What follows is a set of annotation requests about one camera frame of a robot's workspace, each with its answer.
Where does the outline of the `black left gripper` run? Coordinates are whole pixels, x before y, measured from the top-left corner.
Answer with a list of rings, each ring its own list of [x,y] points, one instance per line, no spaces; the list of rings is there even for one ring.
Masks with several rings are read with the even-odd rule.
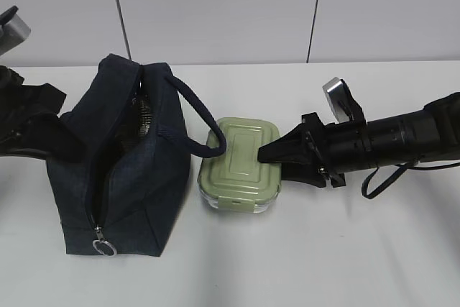
[[[56,116],[66,96],[49,83],[24,84],[20,74],[2,65],[1,156],[80,162],[86,145]]]

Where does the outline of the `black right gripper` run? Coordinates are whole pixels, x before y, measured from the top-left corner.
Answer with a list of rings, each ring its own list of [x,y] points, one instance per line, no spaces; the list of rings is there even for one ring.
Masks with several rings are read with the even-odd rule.
[[[258,149],[260,163],[281,163],[281,180],[326,187],[319,168],[331,185],[344,187],[345,173],[370,168],[370,141],[363,117],[338,124],[323,124],[316,113],[304,114],[279,139]]]

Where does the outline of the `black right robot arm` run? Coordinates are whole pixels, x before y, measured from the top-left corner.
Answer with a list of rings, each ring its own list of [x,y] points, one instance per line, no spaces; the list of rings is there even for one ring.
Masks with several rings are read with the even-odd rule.
[[[352,106],[355,120],[324,124],[316,113],[283,137],[259,148],[260,163],[279,163],[282,179],[323,188],[346,184],[346,173],[396,165],[399,171],[420,162],[459,159],[459,93],[421,110],[366,121]]]

